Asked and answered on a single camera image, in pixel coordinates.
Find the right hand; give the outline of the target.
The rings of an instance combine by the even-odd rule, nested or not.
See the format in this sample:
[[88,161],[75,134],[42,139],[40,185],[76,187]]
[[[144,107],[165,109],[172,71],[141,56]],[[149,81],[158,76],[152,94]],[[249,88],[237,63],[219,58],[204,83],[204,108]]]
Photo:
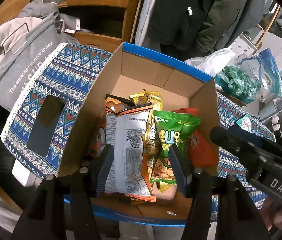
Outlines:
[[282,207],[275,207],[271,198],[267,197],[264,200],[259,212],[268,231],[273,226],[282,230]]

